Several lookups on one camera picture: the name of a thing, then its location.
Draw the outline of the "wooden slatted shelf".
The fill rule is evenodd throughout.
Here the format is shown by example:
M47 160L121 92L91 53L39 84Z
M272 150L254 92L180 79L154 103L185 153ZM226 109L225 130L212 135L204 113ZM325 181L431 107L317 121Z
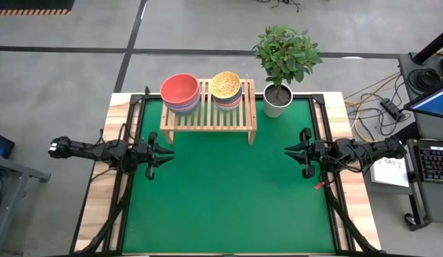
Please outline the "wooden slatted shelf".
M196 109L187 114L177 114L162 106L160 130L167 143L173 144L180 131L192 132L245 132L248 144L254 143L257 134L257 108L254 80L242 79L242 99L232 111L220 109L212 98L210 79L199 79L202 98Z

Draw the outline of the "small yellow patterned bowl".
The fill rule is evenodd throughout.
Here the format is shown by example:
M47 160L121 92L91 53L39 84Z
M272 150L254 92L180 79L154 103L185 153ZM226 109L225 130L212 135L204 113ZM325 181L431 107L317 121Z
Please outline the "small yellow patterned bowl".
M223 71L214 76L209 85L212 96L221 102L231 102L239 96L241 81L232 71Z

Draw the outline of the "white plant pot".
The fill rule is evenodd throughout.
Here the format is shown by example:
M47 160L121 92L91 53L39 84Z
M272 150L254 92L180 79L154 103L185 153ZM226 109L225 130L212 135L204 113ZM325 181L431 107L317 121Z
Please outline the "white plant pot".
M286 84L280 86L270 84L265 87L263 97L265 114L270 118L277 118L292 102L293 92Z

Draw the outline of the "large red bowl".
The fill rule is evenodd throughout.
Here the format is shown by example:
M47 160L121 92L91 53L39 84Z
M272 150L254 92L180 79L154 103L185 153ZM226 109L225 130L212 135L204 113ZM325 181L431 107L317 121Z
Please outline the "large red bowl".
M161 98L169 104L188 104L199 93L197 79L191 74L174 74L160 87Z

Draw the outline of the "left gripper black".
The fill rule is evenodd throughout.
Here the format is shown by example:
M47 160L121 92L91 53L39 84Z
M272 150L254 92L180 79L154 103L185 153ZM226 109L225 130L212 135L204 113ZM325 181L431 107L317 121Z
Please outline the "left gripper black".
M136 144L136 157L137 163L146 163L145 176L149 180L154 180L154 169L160 167L162 164L174 159L173 156L156 157L155 144L157 154L174 154L172 150L161 147L157 143L157 132L152 131L149 133L147 141L139 139Z

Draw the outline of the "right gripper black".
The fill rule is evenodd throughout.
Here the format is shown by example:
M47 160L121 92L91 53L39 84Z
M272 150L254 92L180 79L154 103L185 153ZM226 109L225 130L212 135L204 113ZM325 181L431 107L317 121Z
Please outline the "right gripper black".
M323 156L327 153L327 142L325 140L316 140L314 143L310 143L312 132L310 128L304 128L300 132L301 142L294 146L288 146L286 151L301 151L302 153L285 152L286 155L297 161L299 164L305 164L305 168L302 170L303 178L311 178L315 175L315 168L311 165L311 161L321 161Z

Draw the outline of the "small green leafy tree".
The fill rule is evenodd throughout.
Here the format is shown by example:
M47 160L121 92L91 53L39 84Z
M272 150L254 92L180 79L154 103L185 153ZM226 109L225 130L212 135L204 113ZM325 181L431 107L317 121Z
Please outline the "small green leafy tree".
M291 98L282 84L304 80L311 75L313 68L322 62L318 44L313 42L306 31L299 32L288 25L273 25L259 35L259 43L252 50L271 82L265 98L271 104L283 106Z

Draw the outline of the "laptop screen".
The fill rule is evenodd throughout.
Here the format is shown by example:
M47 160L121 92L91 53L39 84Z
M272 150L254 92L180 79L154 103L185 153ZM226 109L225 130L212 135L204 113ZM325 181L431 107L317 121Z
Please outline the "laptop screen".
M411 100L404 105L404 110L443 119L443 86Z

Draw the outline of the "large blue bowl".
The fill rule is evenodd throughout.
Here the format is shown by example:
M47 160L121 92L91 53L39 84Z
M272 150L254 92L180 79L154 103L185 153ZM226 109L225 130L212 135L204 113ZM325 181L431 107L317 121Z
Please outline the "large blue bowl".
M200 100L201 95L198 94L187 104L171 104L165 101L164 105L173 112L184 113L193 110L199 104Z

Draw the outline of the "black power strip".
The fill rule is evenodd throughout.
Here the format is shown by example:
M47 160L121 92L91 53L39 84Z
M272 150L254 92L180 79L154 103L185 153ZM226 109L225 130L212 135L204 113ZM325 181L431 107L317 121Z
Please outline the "black power strip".
M395 120L403 121L405 119L405 114L397 107L392 100L385 98L380 101L380 106Z

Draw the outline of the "grey equipment cart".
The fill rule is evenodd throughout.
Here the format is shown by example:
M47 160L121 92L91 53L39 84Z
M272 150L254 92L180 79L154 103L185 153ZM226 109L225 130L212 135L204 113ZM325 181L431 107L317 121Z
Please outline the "grey equipment cart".
M443 56L433 55L419 65L412 60L415 54L399 56L399 69L409 101L443 86ZM432 222L443 223L443 183L423 181L417 157L418 146L443 146L443 119L414 112L412 114L415 122L405 126L396 136L408 146L412 162L412 172L408 174L408 179L412 186L418 187L409 196L412 212L404 215L409 229L415 231Z

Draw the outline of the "black metal table frame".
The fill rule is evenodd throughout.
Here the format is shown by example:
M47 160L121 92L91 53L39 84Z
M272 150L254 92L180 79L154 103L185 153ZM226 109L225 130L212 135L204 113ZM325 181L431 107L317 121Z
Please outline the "black metal table frame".
M310 98L316 111L318 135L325 139L352 135L341 93L303 92L301 95ZM158 97L158 93L112 94L104 125L106 137L116 138L122 124L126 124L132 132L139 133L147 101ZM125 174L109 171L103 163L94 164L70 253L81 251L89 245L121 198L131 194L133 181L132 177ZM347 215L360 233L373 247L380 248L364 177L345 171L339 175L337 184L332 186L332 190L335 196L345 199L344 207Z

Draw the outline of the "small orange patterned bowl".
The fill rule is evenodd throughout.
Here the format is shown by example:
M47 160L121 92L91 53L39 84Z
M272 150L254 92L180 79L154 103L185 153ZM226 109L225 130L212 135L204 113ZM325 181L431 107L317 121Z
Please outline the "small orange patterned bowl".
M237 106L240 104L240 102L241 102L241 99L237 99L236 101L233 101L231 103L222 103L222 102L219 102L219 101L215 100L214 104L218 108L220 108L220 109L222 109L224 111L231 111L231 110L236 109Z

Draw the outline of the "white paper sheet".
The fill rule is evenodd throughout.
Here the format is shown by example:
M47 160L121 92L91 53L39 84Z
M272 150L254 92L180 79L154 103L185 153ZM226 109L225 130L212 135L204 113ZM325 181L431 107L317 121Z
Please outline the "white paper sheet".
M409 188L405 158L381 158L370 167L371 181Z

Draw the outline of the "black device with blue light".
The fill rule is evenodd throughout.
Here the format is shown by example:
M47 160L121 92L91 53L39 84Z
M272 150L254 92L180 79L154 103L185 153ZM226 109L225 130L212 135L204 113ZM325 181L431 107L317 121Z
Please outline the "black device with blue light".
M15 147L15 143L0 135L0 157L8 158Z

